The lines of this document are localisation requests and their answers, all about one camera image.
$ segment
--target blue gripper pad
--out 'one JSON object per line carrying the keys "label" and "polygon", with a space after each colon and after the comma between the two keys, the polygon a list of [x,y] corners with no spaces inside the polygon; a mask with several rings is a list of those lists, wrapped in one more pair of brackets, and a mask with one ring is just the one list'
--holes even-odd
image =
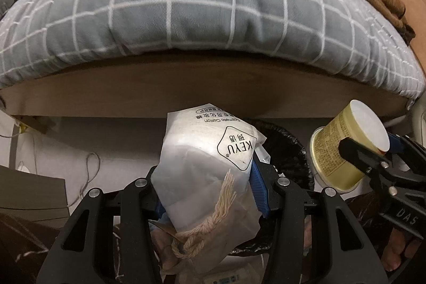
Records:
{"label": "blue gripper pad", "polygon": [[267,218],[270,213],[268,205],[268,190],[266,189],[265,183],[263,182],[263,178],[254,159],[251,164],[250,178],[248,181],[250,182],[251,191],[253,192],[257,209],[262,212],[263,218]]}
{"label": "blue gripper pad", "polygon": [[400,140],[400,138],[396,135],[388,133],[389,136],[389,152],[392,154],[402,153],[404,152],[404,146]]}
{"label": "blue gripper pad", "polygon": [[161,204],[160,200],[157,202],[157,206],[155,206],[155,212],[158,216],[158,218],[161,218],[163,214],[166,212],[166,209]]}

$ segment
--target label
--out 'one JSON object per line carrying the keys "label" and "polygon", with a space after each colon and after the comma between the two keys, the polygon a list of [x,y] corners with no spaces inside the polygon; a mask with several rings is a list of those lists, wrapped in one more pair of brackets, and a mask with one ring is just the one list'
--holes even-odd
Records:
{"label": "label", "polygon": [[241,171],[245,171],[253,157],[256,140],[254,136],[229,125],[217,145],[217,151]]}
{"label": "label", "polygon": [[399,209],[396,216],[397,218],[400,218],[401,221],[406,222],[411,226],[414,226],[419,220],[419,217],[415,213],[412,213],[410,209],[405,209],[403,207]]}
{"label": "label", "polygon": [[220,108],[201,108],[196,111],[195,118],[198,120],[204,120],[206,123],[241,121],[239,118],[231,115],[229,112],[221,110]]}
{"label": "label", "polygon": [[339,154],[340,140],[346,137],[352,136],[346,126],[343,112],[316,135],[313,155],[324,175],[330,176],[346,162]]}

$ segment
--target cotton pad bag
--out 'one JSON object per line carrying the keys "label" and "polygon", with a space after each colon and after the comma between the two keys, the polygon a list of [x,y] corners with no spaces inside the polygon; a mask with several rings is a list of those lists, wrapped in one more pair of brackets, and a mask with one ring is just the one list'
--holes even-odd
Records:
{"label": "cotton pad bag", "polygon": [[211,270],[259,231],[261,213],[248,179],[254,149],[265,140],[212,104],[167,115],[151,181],[178,235],[185,236],[181,258],[197,272]]}

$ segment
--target screw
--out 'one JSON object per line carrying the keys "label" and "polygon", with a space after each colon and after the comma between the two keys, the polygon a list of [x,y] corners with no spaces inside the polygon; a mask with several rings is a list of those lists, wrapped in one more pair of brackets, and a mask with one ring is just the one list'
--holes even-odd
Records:
{"label": "screw", "polygon": [[395,196],[396,194],[398,194],[398,189],[396,189],[396,187],[394,186],[390,186],[389,187],[389,194],[392,196]]}
{"label": "screw", "polygon": [[148,181],[145,178],[139,178],[135,181],[135,186],[142,188],[148,184]]}
{"label": "screw", "polygon": [[89,192],[90,197],[97,197],[101,191],[98,188],[94,188]]}
{"label": "screw", "polygon": [[336,195],[336,191],[333,188],[328,187],[328,188],[325,188],[325,194],[333,197]]}
{"label": "screw", "polygon": [[290,180],[287,177],[280,177],[280,178],[278,178],[278,184],[280,186],[286,187],[286,186],[290,185]]}

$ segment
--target gray plaid bedsheet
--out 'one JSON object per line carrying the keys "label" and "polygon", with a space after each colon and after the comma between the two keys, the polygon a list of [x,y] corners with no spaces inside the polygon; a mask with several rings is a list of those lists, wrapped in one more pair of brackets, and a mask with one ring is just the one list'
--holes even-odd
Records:
{"label": "gray plaid bedsheet", "polygon": [[19,0],[0,22],[0,87],[169,48],[276,56],[410,98],[425,88],[412,51],[365,0]]}

